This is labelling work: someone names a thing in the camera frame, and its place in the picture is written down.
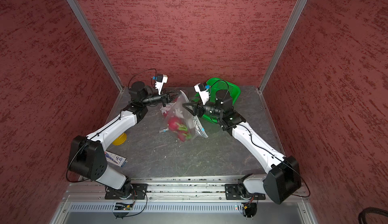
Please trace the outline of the clear zip-top bag front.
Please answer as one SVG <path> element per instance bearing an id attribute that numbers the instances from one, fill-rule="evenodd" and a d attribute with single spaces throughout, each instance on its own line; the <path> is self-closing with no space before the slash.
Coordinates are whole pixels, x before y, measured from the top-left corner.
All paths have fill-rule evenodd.
<path id="1" fill-rule="evenodd" d="M 184 103 L 189 103 L 189 98 L 180 90 L 176 99 L 161 108 L 164 120 L 159 132 L 169 132 L 182 142 L 191 141 L 197 137 L 208 138 L 199 118 L 189 113 L 183 107 Z"/>

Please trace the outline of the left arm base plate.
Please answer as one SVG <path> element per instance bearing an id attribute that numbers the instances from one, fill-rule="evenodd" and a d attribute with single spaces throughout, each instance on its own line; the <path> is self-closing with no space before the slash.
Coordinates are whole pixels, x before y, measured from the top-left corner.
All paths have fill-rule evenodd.
<path id="1" fill-rule="evenodd" d="M 106 187 L 105 200 L 145 200 L 148 184 L 129 184 L 127 190 L 116 190 Z"/>

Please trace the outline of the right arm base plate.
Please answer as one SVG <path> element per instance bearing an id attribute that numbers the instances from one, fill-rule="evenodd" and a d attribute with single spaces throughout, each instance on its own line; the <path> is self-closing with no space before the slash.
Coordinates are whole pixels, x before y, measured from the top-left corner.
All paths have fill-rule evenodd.
<path id="1" fill-rule="evenodd" d="M 225 184 L 225 195 L 227 200 L 265 200 L 266 196 L 260 193 L 249 193 L 242 184 Z"/>

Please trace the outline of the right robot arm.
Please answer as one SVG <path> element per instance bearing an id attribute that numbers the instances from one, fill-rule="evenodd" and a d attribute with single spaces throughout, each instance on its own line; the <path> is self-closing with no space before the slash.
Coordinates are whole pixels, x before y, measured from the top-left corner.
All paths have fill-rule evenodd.
<path id="1" fill-rule="evenodd" d="M 228 90 L 217 91 L 215 102 L 189 102 L 182 106 L 194 116 L 206 114 L 215 117 L 222 130 L 242 143 L 263 167 L 267 174 L 265 178 L 248 174 L 239 179 L 237 192 L 243 199 L 250 199 L 255 194 L 265 194 L 274 203 L 281 204 L 301 188 L 298 161 L 293 156 L 285 157 L 253 130 L 246 119 L 234 109 Z"/>

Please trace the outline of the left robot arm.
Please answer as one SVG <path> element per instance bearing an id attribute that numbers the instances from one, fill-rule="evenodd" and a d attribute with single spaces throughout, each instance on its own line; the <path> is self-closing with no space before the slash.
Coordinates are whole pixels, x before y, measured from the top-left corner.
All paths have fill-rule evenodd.
<path id="1" fill-rule="evenodd" d="M 130 178 L 108 165 L 105 152 L 119 136 L 145 117 L 149 106 L 166 105 L 181 94 L 163 90 L 160 83 L 156 89 L 157 92 L 150 93 L 144 82 L 134 82 L 128 90 L 131 101 L 113 120 L 87 136 L 72 140 L 67 171 L 104 185 L 120 199 L 131 198 L 134 194 Z"/>

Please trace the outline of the dragon fruit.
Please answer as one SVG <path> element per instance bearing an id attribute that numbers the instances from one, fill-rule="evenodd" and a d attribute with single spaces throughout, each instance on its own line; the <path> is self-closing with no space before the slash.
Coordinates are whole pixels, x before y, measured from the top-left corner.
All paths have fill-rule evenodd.
<path id="1" fill-rule="evenodd" d="M 178 132 L 177 136 L 182 142 L 189 141 L 192 139 L 192 135 L 189 132 Z"/>
<path id="2" fill-rule="evenodd" d="M 170 131 L 173 131 L 173 132 L 180 131 L 181 125 L 182 125 L 182 121 L 178 117 L 172 116 L 168 120 L 168 128 Z"/>

